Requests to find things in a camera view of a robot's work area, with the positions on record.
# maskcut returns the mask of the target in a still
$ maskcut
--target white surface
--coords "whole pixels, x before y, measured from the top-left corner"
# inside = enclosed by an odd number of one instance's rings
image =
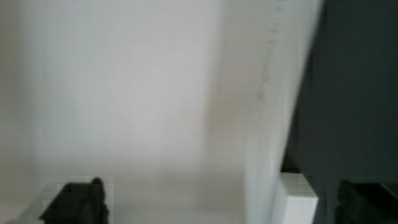
[[[0,0],[0,223],[14,219],[32,199],[33,149],[28,144],[24,82],[17,60],[16,1]]]
[[[23,200],[101,176],[113,223],[266,223],[319,1],[12,2]]]
[[[310,224],[318,196],[302,174],[280,173],[271,224]]]

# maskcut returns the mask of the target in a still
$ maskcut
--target white wall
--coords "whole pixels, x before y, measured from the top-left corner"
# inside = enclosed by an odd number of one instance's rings
[[[17,217],[35,185],[28,107],[17,60],[16,2],[0,1],[0,223]]]
[[[314,9],[307,0],[17,1],[35,190],[104,177],[113,223],[266,222]],[[280,47],[273,22],[293,24]]]

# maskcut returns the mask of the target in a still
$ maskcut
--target black object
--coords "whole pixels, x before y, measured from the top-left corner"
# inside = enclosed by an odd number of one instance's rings
[[[108,224],[103,181],[65,184],[39,217],[46,224]]]
[[[396,185],[341,182],[337,224],[398,224]]]

